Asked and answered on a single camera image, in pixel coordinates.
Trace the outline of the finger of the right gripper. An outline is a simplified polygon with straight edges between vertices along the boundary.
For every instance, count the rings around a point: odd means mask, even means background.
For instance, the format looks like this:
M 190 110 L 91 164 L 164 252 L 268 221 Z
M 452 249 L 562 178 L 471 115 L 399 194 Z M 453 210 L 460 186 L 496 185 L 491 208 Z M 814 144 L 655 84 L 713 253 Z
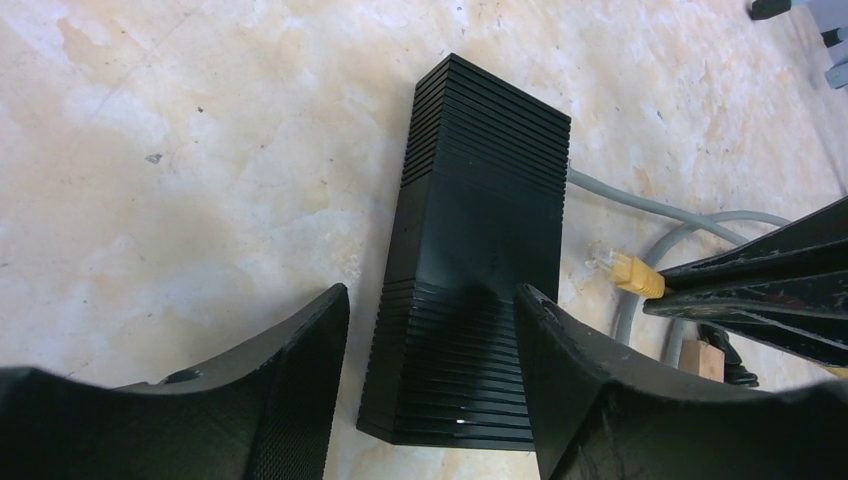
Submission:
M 677 287 L 648 315 L 710 324 L 828 367 L 847 366 L 847 273 Z
M 847 270 L 847 199 L 728 252 L 663 270 L 673 290 L 799 279 Z

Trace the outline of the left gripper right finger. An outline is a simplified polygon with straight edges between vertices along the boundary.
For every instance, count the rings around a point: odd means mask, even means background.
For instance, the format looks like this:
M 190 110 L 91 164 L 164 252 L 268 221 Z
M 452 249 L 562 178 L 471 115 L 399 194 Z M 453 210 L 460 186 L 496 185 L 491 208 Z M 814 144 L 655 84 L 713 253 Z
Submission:
M 515 331 L 544 479 L 843 479 L 847 384 L 777 393 L 653 360 L 531 285 Z

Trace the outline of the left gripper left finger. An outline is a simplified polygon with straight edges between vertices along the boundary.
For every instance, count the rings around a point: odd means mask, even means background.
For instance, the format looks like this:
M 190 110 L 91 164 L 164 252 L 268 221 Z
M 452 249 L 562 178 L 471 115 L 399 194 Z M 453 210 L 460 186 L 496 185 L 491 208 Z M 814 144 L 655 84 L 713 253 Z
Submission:
M 346 350 L 335 284 L 290 318 L 156 383 L 1 371 L 5 479 L 319 479 Z

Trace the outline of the black blue switch box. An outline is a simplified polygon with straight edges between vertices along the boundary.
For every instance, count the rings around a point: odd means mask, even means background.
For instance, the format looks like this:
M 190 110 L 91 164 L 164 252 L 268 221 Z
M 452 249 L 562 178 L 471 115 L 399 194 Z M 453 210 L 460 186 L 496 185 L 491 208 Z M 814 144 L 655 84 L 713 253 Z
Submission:
M 457 54 L 416 84 L 360 431 L 532 449 L 513 294 L 558 295 L 570 127 Z

